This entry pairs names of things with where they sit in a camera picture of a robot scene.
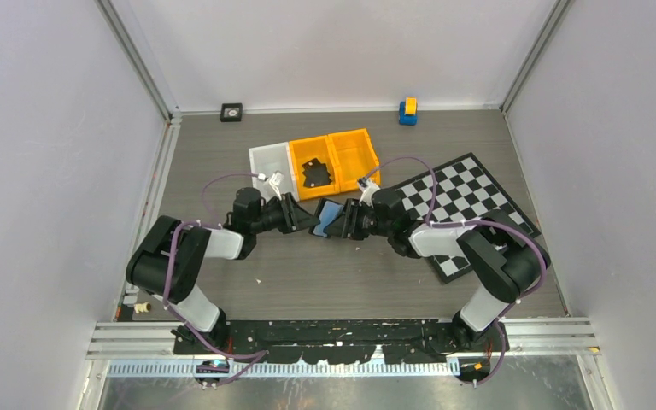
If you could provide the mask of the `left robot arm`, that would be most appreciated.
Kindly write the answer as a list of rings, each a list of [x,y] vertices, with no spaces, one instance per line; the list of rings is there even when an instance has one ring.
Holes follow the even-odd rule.
[[[256,188],[242,188],[219,228],[160,216],[128,261],[126,282],[165,302],[196,329],[196,344],[216,354],[228,340],[226,314],[196,283],[203,260],[244,260],[261,233],[291,234],[318,224],[291,193],[265,200]]]

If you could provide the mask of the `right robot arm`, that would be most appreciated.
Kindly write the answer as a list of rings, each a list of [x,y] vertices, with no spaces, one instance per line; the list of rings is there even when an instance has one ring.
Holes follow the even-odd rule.
[[[543,284],[551,264],[548,252],[500,209],[474,220],[424,221],[387,189],[375,191],[367,202],[346,201],[324,231],[352,240],[385,237],[398,255],[408,258],[463,256],[480,286],[449,329],[456,344],[469,351],[487,340],[488,329],[522,297]]]

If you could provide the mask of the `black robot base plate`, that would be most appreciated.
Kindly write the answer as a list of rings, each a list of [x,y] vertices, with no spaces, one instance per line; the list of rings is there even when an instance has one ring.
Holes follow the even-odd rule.
[[[486,359],[509,348],[504,326],[477,336],[439,319],[232,320],[220,334],[197,337],[186,325],[172,331],[177,355],[209,354],[205,342],[238,362],[308,365],[367,363],[380,354],[390,365],[438,363],[457,353]]]

